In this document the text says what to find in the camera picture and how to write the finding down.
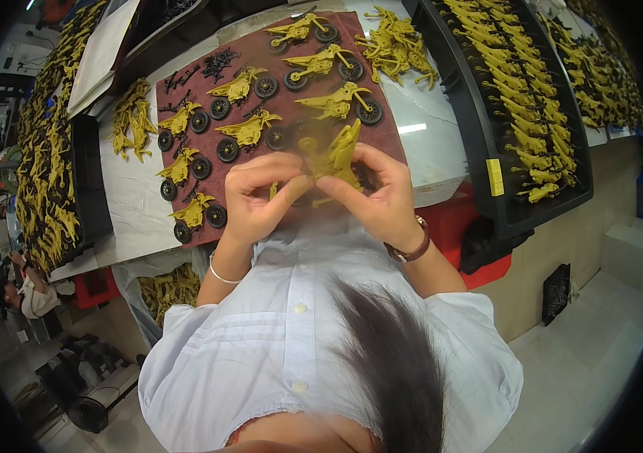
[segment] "white paper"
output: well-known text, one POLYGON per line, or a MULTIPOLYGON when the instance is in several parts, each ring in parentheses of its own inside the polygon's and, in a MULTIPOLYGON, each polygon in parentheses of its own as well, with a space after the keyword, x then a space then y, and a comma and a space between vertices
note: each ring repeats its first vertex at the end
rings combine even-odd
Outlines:
POLYGON ((117 52, 125 38, 130 21, 135 15, 140 0, 129 0, 100 23, 87 41, 72 86, 67 111, 72 118, 87 105, 102 95, 109 86, 108 78, 113 76, 113 65, 117 52))

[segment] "yellow label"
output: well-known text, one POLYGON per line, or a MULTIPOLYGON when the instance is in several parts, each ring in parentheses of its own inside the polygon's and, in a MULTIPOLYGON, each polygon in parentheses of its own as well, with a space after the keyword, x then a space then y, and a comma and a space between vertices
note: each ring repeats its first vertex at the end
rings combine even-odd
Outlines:
POLYGON ((505 194, 503 187, 503 171, 500 169, 499 159, 485 159, 487 163, 487 176, 490 178, 490 194, 498 196, 505 194))

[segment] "marble surface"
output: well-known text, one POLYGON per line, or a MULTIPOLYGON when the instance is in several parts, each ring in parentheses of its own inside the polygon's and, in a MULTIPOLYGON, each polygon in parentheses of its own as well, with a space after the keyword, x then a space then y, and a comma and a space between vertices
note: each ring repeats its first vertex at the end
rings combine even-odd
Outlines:
MULTIPOLYGON (((365 12, 375 13, 374 5, 390 9, 402 18, 409 17, 401 2, 396 0, 323 0, 279 6, 254 14, 221 28, 146 77, 153 86, 146 97, 151 103, 151 121, 157 122, 154 91, 157 81, 219 46, 290 14, 307 11, 312 5, 317 5, 319 11, 357 11, 365 33, 379 25, 379 19, 363 15, 365 12)), ((429 55, 428 58, 436 68, 434 60, 429 55)), ((415 84, 414 79, 418 76, 416 71, 407 71, 402 75, 402 87, 382 75, 381 85, 406 151, 416 190, 416 204, 428 206, 449 199, 468 173, 458 123, 447 96, 437 84, 431 91, 425 83, 415 84)), ((100 158, 114 234, 96 243, 94 249, 82 257, 55 270, 53 280, 179 246, 172 233, 175 221, 168 217, 172 213, 171 204, 160 197, 161 179, 156 173, 163 169, 163 163, 157 148, 157 136, 150 134, 147 149, 153 152, 153 156, 145 157, 145 163, 140 163, 132 151, 128 153, 127 160, 115 155, 108 139, 112 131, 112 109, 105 107, 109 102, 111 100, 108 99, 98 102, 92 111, 94 114, 102 112, 98 117, 100 158)))

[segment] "woman's left hand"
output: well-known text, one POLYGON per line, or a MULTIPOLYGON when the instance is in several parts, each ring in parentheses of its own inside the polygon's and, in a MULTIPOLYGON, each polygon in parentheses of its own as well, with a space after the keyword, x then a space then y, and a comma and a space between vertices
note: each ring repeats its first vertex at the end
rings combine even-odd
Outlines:
POLYGON ((298 156, 274 152, 231 168, 226 175, 228 222, 224 236, 244 245, 268 236, 290 206, 314 185, 301 171, 302 164, 298 156), (252 195, 274 181, 288 183, 272 200, 252 195))

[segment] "black plastic wheel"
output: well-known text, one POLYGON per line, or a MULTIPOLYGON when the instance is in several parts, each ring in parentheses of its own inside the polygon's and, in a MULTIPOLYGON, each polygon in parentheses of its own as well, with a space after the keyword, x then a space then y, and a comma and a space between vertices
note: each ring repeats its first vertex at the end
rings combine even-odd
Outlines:
POLYGON ((163 131, 157 136, 157 147, 161 151, 167 151, 173 147, 173 134, 170 131, 163 131))
POLYGON ((176 239, 178 239, 178 242, 180 243, 190 242, 190 230, 188 229, 188 225, 186 225, 185 223, 176 223, 176 226, 173 227, 173 234, 176 236, 176 239))
POLYGON ((286 129, 282 126, 273 126, 271 129, 265 132, 265 142, 269 148, 274 151, 283 149, 286 146, 284 141, 286 134, 286 129))
POLYGON ((330 23, 322 24, 326 31, 321 30, 319 27, 314 28, 314 36, 320 43, 330 43, 339 38, 339 31, 330 23))
POLYGON ((346 60, 350 65, 353 66, 353 68, 349 69, 344 64, 344 62, 339 62, 339 75, 342 76, 343 79, 349 80, 350 82, 356 82, 357 80, 361 79, 364 75, 364 67, 362 66, 362 64, 358 60, 353 58, 347 58, 346 60))
POLYGON ((282 39, 283 36, 272 36, 271 39, 268 40, 268 44, 266 44, 266 50, 271 52, 272 54, 280 54, 284 50, 286 50, 287 46, 289 45, 289 41, 282 41, 278 46, 274 47, 271 45, 271 42, 274 39, 282 39))
POLYGON ((193 159, 193 162, 190 163, 190 173, 196 179, 205 179, 210 176, 210 170, 213 166, 210 164, 208 158, 199 156, 193 159))
POLYGON ((176 199, 177 194, 178 188, 171 180, 166 179, 160 183, 160 196, 162 196, 166 202, 171 202, 176 199))
POLYGON ((365 98, 364 102, 371 107, 371 112, 367 112, 360 102, 357 103, 357 117, 368 126, 375 125, 381 120, 381 104, 372 98, 365 98))
POLYGON ((226 226, 226 221, 228 221, 226 208, 220 204, 211 204, 205 210, 205 221, 214 228, 223 228, 226 226))
POLYGON ((284 85, 286 86, 286 88, 289 88, 292 91, 304 88, 306 83, 309 81, 308 74, 302 75, 299 80, 291 80, 291 74, 293 74, 294 72, 304 72, 304 69, 294 68, 287 72, 286 75, 284 75, 284 85))
POLYGON ((208 124, 210 124, 208 113, 202 110, 196 110, 190 117, 190 129, 195 133, 205 132, 208 129, 208 124))
POLYGON ((253 91, 256 93, 256 96, 262 99, 272 97, 278 89, 279 82, 271 76, 256 80, 256 84, 253 86, 253 91))
POLYGON ((210 117, 214 120, 223 120, 231 111, 231 103, 228 98, 216 98, 210 103, 210 117))
POLYGON ((221 162, 233 162, 238 157, 238 143, 233 139, 223 139, 218 142, 216 154, 221 162))

